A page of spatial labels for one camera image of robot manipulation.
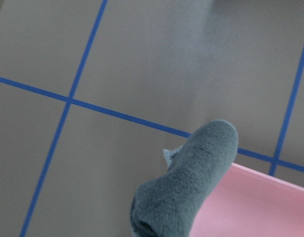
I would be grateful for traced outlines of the pink plastic bin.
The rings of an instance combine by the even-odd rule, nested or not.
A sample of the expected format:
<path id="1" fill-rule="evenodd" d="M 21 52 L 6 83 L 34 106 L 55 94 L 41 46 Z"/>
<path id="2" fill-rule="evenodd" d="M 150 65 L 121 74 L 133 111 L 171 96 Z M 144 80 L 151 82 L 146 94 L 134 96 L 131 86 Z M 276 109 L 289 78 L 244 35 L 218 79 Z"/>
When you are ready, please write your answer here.
<path id="1" fill-rule="evenodd" d="M 199 210 L 192 237 L 304 237 L 304 188 L 233 164 Z"/>

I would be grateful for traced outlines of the dark grey towel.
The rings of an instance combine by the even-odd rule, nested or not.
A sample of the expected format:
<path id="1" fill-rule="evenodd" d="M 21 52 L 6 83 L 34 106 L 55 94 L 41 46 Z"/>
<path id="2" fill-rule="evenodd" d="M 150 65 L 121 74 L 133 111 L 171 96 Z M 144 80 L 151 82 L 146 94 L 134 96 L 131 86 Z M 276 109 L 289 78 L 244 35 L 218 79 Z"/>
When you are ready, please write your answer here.
<path id="1" fill-rule="evenodd" d="M 187 237 L 204 200 L 235 160 L 236 128 L 213 120 L 196 130 L 186 143 L 164 150 L 165 175 L 137 187 L 130 208 L 134 237 Z"/>

